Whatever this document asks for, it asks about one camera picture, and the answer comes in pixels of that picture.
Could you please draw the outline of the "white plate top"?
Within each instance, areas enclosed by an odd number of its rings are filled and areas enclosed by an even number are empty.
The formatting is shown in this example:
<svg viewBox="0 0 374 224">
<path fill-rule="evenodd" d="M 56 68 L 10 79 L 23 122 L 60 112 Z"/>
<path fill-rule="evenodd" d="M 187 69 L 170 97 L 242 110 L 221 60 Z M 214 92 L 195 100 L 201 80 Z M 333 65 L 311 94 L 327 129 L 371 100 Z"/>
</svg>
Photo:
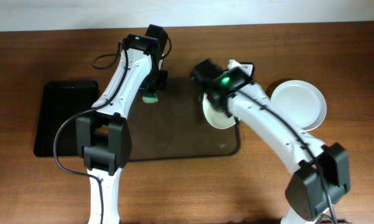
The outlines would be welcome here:
<svg viewBox="0 0 374 224">
<path fill-rule="evenodd" d="M 212 107 L 206 93 L 203 94 L 202 109 L 207 122 L 216 129 L 228 129 L 236 124 L 234 117 L 228 117 Z"/>
</svg>

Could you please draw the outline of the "green cleaning sponge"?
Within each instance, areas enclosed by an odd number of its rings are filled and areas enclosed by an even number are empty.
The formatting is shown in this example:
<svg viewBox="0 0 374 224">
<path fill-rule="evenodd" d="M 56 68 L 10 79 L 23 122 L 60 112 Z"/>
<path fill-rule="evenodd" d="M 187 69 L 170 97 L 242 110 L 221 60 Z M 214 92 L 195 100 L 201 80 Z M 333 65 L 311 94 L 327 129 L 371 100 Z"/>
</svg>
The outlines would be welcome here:
<svg viewBox="0 0 374 224">
<path fill-rule="evenodd" d="M 144 103 L 153 104 L 158 102 L 157 95 L 155 93 L 145 93 L 143 94 L 142 100 Z"/>
</svg>

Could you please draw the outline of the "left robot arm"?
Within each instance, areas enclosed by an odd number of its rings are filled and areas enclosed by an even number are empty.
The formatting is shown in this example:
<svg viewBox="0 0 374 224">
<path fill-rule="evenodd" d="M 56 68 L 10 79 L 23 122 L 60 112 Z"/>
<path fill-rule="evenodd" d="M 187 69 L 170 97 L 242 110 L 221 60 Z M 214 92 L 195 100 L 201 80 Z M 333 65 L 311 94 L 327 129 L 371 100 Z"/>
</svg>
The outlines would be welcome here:
<svg viewBox="0 0 374 224">
<path fill-rule="evenodd" d="M 145 103 L 165 90 L 161 69 L 172 48 L 163 27 L 150 25 L 144 35 L 129 34 L 118 45 L 118 67 L 91 111 L 75 120 L 77 151 L 90 179 L 89 223 L 119 223 L 118 192 L 122 169 L 132 148 L 127 117 L 139 90 Z"/>
</svg>

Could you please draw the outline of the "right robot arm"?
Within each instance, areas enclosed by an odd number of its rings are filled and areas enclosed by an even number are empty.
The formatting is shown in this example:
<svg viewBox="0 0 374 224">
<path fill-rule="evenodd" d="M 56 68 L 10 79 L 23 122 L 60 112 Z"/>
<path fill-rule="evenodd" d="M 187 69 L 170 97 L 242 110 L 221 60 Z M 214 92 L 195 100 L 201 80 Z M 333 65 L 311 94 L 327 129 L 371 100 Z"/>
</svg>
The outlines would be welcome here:
<svg viewBox="0 0 374 224">
<path fill-rule="evenodd" d="M 254 72 L 252 63 L 236 60 L 225 70 L 210 59 L 199 62 L 191 76 L 202 90 L 205 119 L 217 129 L 244 122 L 283 162 L 292 177 L 281 223 L 337 223 L 334 206 L 351 189 L 347 150 L 337 142 L 327 146 L 294 123 L 270 101 Z"/>
</svg>

